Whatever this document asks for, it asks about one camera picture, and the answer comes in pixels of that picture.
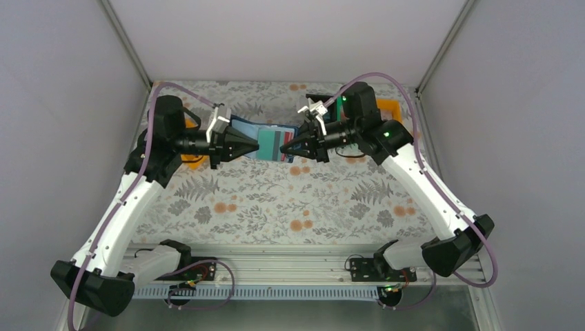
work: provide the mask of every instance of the wire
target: wire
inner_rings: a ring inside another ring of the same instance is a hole
[[[134,258],[136,259],[138,256],[136,254],[138,254],[138,252],[143,252],[143,251],[152,251],[152,248],[141,248],[139,250],[137,250],[136,252],[134,252]]]
[[[336,148],[335,148],[335,154],[337,154],[337,155],[339,155],[339,156],[341,156],[341,157],[345,157],[346,159],[360,159],[360,158],[362,158],[362,157],[365,157],[365,156],[366,156],[366,153],[361,153],[361,154],[358,154],[358,155],[344,155],[344,154],[340,154],[340,153],[337,151],[337,149],[338,149],[338,148],[339,148],[339,147],[336,147]]]
[[[81,267],[79,267],[79,271],[77,273],[77,276],[75,277],[75,281],[73,282],[73,286],[71,287],[71,293],[69,296],[69,306],[67,309],[67,325],[69,327],[69,331],[77,331],[77,330],[75,330],[75,325],[74,325],[74,321],[73,321],[73,311],[75,308],[75,299],[77,297],[77,291],[79,290],[79,284],[81,283],[81,279],[83,278],[83,273],[86,271],[86,268],[90,264],[91,256],[93,256],[94,251],[97,248],[97,244],[98,244],[99,240],[101,239],[101,236],[103,235],[104,231],[106,231],[108,224],[110,224],[110,222],[114,218],[114,215],[116,215],[116,212],[118,212],[118,210],[122,206],[122,203],[124,203],[123,201],[126,201],[126,199],[130,196],[130,194],[132,194],[132,191],[136,188],[136,186],[138,186],[138,183],[142,179],[142,175],[146,171],[146,166],[148,165],[148,160],[150,158],[150,151],[152,150],[152,131],[153,131],[153,128],[155,125],[155,105],[157,103],[157,97],[159,96],[159,94],[163,88],[176,88],[182,92],[185,92],[186,94],[189,94],[190,96],[192,96],[195,99],[199,100],[200,102],[206,104],[207,106],[210,106],[213,108],[213,102],[211,102],[211,101],[207,100],[206,98],[204,98],[204,97],[202,97],[194,92],[191,92],[191,91],[187,90],[186,88],[184,88],[183,86],[180,86],[180,85],[175,84],[175,83],[162,83],[162,84],[158,85],[157,88],[155,88],[152,91],[151,96],[150,96],[150,98],[152,99],[152,102],[150,103],[150,108],[148,110],[148,127],[146,129],[146,148],[144,151],[144,159],[142,160],[142,165],[140,166],[140,170],[138,170],[138,174],[136,175],[136,178],[134,179],[134,181],[130,184],[128,189],[124,192],[124,194],[120,198],[119,202],[114,205],[114,207],[110,210],[110,212],[108,213],[106,218],[103,220],[103,223],[101,224],[101,226],[97,230],[97,233],[96,233],[96,235],[92,241],[92,244],[90,246],[90,249],[86,254],[86,258],[81,263]]]
[[[201,161],[204,157],[199,157],[198,159],[195,160],[185,160],[183,161],[183,163],[197,163],[199,161]]]
[[[195,269],[202,269],[203,270],[203,272],[201,273],[201,280],[199,280],[199,281],[204,281],[205,278],[207,278],[207,275],[209,274],[209,269],[207,268],[207,266],[204,264],[200,264],[198,266],[193,267],[193,270],[195,270]]]
[[[453,209],[453,211],[456,214],[461,215],[461,218],[465,221],[465,223],[467,223],[467,225],[471,228],[471,230],[473,230],[473,232],[477,235],[479,240],[484,244],[486,251],[488,252],[488,255],[490,256],[490,260],[491,260],[492,267],[493,267],[492,277],[485,283],[474,283],[474,282],[470,281],[469,279],[463,277],[457,271],[455,271],[453,274],[457,278],[461,279],[461,281],[463,281],[465,284],[476,287],[476,288],[487,288],[487,287],[491,286],[492,284],[495,283],[495,281],[497,279],[498,271],[499,271],[498,267],[497,267],[497,261],[495,259],[495,253],[493,251],[492,245],[488,242],[488,240],[486,239],[486,237],[484,236],[482,231],[480,231],[477,228],[477,226],[475,226],[475,224],[469,219],[469,217],[467,217],[467,215],[465,215],[459,209],[459,207],[457,207],[457,205],[453,201],[451,201],[451,199],[449,199],[449,197],[443,191],[441,186],[436,182],[436,180],[433,178],[433,176],[431,176],[429,171],[425,168],[425,165],[423,163],[423,156],[421,154],[420,147],[419,147],[419,141],[417,139],[418,127],[417,127],[417,116],[415,113],[415,107],[413,105],[413,102],[410,100],[410,97],[408,97],[408,93],[405,91],[405,89],[402,87],[402,85],[400,85],[400,83],[398,83],[398,81],[396,79],[392,78],[391,76],[389,76],[387,74],[384,74],[381,72],[369,72],[367,74],[359,75],[358,77],[355,77],[354,79],[349,81],[347,84],[343,85],[339,89],[339,91],[337,91],[337,93],[335,93],[335,95],[333,95],[331,98],[329,98],[329,100],[327,100],[327,102],[325,102],[325,104],[323,106],[325,108],[327,108],[328,106],[331,106],[331,104],[334,103],[335,100],[338,97],[340,97],[341,94],[343,94],[355,82],[360,81],[360,80],[365,79],[365,78],[368,78],[368,77],[374,77],[374,76],[382,77],[382,78],[389,80],[392,84],[394,84],[398,88],[398,90],[400,91],[400,94],[402,94],[402,96],[405,98],[406,103],[408,104],[408,113],[410,114],[410,117],[413,119],[413,135],[415,136],[415,139],[414,139],[415,140],[415,143],[414,143],[415,156],[417,159],[417,164],[420,167],[420,171],[422,171],[422,173],[428,179],[428,181],[432,185],[432,187],[434,187],[434,189],[437,191],[437,193],[439,193],[441,198],[443,198],[443,200]]]
[[[178,291],[185,290],[184,288],[175,288],[174,290],[171,290],[168,292],[168,296],[166,298],[166,303],[168,304],[169,308],[176,308],[178,310],[215,310],[215,309],[218,309],[218,308],[225,306],[228,302],[230,302],[230,300],[234,296],[234,292],[235,292],[235,288],[236,288],[236,278],[234,276],[234,272],[230,269],[230,267],[220,260],[200,260],[200,261],[197,261],[197,262],[192,263],[190,265],[187,265],[186,267],[179,269],[177,271],[169,272],[168,274],[164,274],[163,277],[181,274],[181,273],[183,273],[183,272],[185,272],[185,271],[187,271],[195,266],[198,266],[198,265],[201,265],[204,263],[217,263],[219,265],[222,265],[230,273],[230,276],[232,277],[232,287],[230,289],[230,293],[228,294],[228,297],[225,300],[223,300],[220,304],[212,305],[210,307],[185,307],[182,305],[175,305],[172,302],[170,302],[170,298],[173,294],[177,293]]]
[[[410,284],[410,281],[408,280],[408,275],[406,274],[406,271],[404,271],[404,269],[401,269],[400,271],[402,271],[402,274],[404,275],[404,286],[402,286],[402,288],[407,288],[408,284]]]
[[[433,282],[430,284],[430,291],[428,291],[428,294],[426,295],[426,297],[424,297],[424,299],[415,303],[414,305],[406,305],[404,307],[390,307],[390,309],[396,310],[396,311],[402,311],[402,310],[410,310],[410,309],[418,308],[421,305],[424,305],[428,300],[430,300],[430,298],[433,296],[433,294],[435,293],[436,290],[437,290],[437,274],[435,274],[435,272],[433,272]],[[379,299],[376,301],[378,302],[379,305],[382,306],[382,309],[386,309],[387,306],[384,303],[382,303],[382,301],[380,301]]]
[[[350,256],[349,256],[349,257],[346,259],[346,261],[345,261],[345,263],[344,263],[344,269],[345,269],[346,271],[351,271],[351,269],[347,268],[347,263],[349,262],[349,259],[351,259],[351,257],[361,257],[362,259],[365,259],[365,258],[364,258],[363,256],[361,256],[360,254],[352,254],[352,255],[350,255]]]

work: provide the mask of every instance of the orange pad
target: orange pad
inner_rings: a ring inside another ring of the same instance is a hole
[[[381,112],[389,112],[392,119],[402,123],[402,114],[400,113],[400,103],[398,100],[376,99],[376,104]]]

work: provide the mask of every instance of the white wall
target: white wall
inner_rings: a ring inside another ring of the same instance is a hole
[[[417,86],[465,0],[111,0],[151,79]]]
[[[111,201],[146,89],[97,1],[2,1],[0,31],[0,328],[54,330],[49,271]]]
[[[504,327],[582,330],[585,3],[480,1],[423,92],[445,180],[495,221]]]

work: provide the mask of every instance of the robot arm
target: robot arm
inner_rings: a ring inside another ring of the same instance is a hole
[[[389,268],[399,270],[427,265],[437,274],[448,277],[482,247],[481,241],[464,222],[462,215],[473,219],[487,237],[493,229],[488,215],[477,216],[466,207],[422,159],[415,156],[414,139],[398,121],[383,121],[377,108],[374,90],[358,82],[342,94],[343,122],[324,123],[327,111],[322,102],[308,100],[299,112],[306,116],[301,134],[281,147],[283,153],[329,162],[327,150],[356,143],[359,149],[393,175],[428,217],[436,237],[421,242],[392,241],[377,254],[375,263],[381,274]],[[456,214],[428,180],[428,173],[461,210]]]
[[[51,269],[51,277],[67,297],[106,217],[118,205],[89,264],[81,270],[83,277],[76,302],[117,316],[130,302],[135,288],[190,264],[190,248],[170,240],[130,262],[124,262],[123,255],[148,206],[156,201],[182,164],[181,154],[208,155],[210,166],[215,169],[221,161],[228,162],[258,149],[256,141],[229,126],[229,118],[229,109],[223,104],[216,105],[205,132],[187,128],[181,99],[157,98],[152,148],[144,175],[132,194],[121,201],[141,167],[146,151],[143,139],[146,131],[139,136],[137,147],[130,153],[118,191],[94,232],[70,261],[57,261]]]

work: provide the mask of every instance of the floral tablecloth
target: floral tablecloth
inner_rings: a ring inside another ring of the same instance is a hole
[[[298,98],[336,92],[338,83],[173,81],[232,113],[259,123],[300,126]],[[400,101],[402,121],[412,132],[406,102],[394,86],[371,84],[379,99]],[[203,119],[210,108],[177,89],[163,89]],[[389,119],[389,112],[383,112]],[[146,115],[141,130],[146,128]],[[359,154],[345,148],[345,154]],[[368,157],[329,163],[295,157],[293,163],[241,157],[211,170],[183,164],[146,212],[135,243],[174,239],[184,243],[356,244],[431,236],[433,230],[400,183]]]

